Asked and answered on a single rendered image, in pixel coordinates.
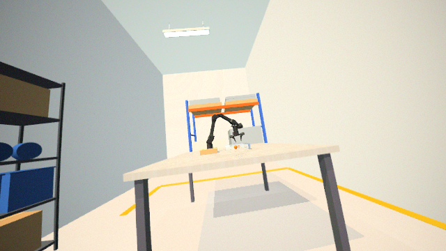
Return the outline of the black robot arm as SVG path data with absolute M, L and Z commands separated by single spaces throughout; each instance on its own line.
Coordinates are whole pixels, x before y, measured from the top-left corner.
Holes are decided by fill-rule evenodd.
M 214 114 L 212 116 L 212 118 L 211 118 L 212 124 L 211 124 L 211 128 L 210 128 L 210 134 L 208 136 L 208 140 L 206 141 L 207 149 L 212 149 L 213 148 L 212 142 L 213 142 L 214 137 L 215 137 L 215 136 L 213 136 L 214 128 L 215 128 L 215 122 L 216 122 L 217 118 L 219 118 L 219 117 L 221 117 L 224 120 L 228 121 L 231 124 L 231 127 L 233 127 L 233 130 L 237 130 L 237 129 L 243 128 L 242 123 L 237 123 L 236 120 L 234 120 L 234 119 L 230 119 L 229 117 L 227 117 L 227 116 L 225 116 L 223 114 Z

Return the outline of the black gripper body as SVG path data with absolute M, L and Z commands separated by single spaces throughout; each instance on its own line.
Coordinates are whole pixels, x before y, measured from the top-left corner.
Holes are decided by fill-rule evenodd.
M 234 130 L 233 132 L 234 132 L 234 135 L 230 135 L 230 138 L 234 138 L 235 136 L 238 136 L 238 135 L 241 136 L 241 135 L 244 135 L 244 134 L 245 134 L 245 133 L 243 133 L 243 132 L 239 134 L 239 133 L 238 133 L 238 130 Z

